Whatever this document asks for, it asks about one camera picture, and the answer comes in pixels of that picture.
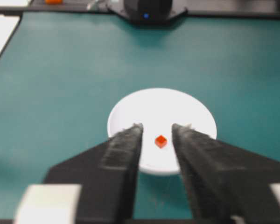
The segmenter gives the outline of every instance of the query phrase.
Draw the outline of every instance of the orange object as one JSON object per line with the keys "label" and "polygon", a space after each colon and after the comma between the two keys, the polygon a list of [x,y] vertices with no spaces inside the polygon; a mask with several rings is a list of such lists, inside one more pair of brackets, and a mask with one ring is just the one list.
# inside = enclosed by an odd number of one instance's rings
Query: orange object
{"label": "orange object", "polygon": [[46,4],[60,4],[62,0],[45,0]]}
{"label": "orange object", "polygon": [[160,135],[154,142],[159,148],[163,148],[167,144],[167,139],[163,135]]}

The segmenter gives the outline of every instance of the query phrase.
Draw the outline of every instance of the white plate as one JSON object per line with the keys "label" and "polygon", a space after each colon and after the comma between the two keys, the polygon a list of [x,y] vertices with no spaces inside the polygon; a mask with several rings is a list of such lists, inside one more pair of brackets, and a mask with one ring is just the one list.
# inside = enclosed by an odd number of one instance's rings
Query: white plate
{"label": "white plate", "polygon": [[[179,173],[172,144],[172,124],[192,125],[199,132],[217,137],[216,123],[209,110],[194,97],[172,89],[145,89],[121,99],[108,118],[109,137],[134,123],[142,123],[144,127],[139,168],[148,174]],[[154,143],[159,135],[167,139],[167,145],[161,149]]]}

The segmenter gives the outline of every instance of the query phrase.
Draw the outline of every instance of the black device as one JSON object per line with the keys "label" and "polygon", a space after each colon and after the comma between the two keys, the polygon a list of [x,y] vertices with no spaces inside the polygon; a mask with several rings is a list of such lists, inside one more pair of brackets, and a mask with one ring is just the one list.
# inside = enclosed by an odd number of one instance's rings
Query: black device
{"label": "black device", "polygon": [[47,5],[33,0],[28,7],[0,7],[0,14],[23,12],[115,13],[138,24],[167,24],[178,16],[280,19],[280,0],[63,0]]}

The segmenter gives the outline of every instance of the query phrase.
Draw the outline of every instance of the blue led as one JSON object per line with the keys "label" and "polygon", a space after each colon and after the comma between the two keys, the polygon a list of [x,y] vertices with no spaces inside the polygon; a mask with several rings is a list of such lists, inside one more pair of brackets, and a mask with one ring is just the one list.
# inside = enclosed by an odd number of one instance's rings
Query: blue led
{"label": "blue led", "polygon": [[143,18],[144,18],[144,19],[148,19],[148,18],[149,18],[149,14],[148,14],[148,13],[144,13],[144,14],[143,14]]}

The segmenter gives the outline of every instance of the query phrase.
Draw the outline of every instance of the teal table surface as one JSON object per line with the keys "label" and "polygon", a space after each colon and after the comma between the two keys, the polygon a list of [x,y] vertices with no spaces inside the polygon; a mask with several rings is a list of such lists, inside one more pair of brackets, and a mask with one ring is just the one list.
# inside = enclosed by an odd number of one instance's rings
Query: teal table surface
{"label": "teal table surface", "polygon": [[[26,13],[0,59],[0,218],[27,185],[107,139],[125,95],[166,87],[203,102],[218,139],[280,161],[280,21]],[[178,175],[140,174],[135,218],[191,218]]]}

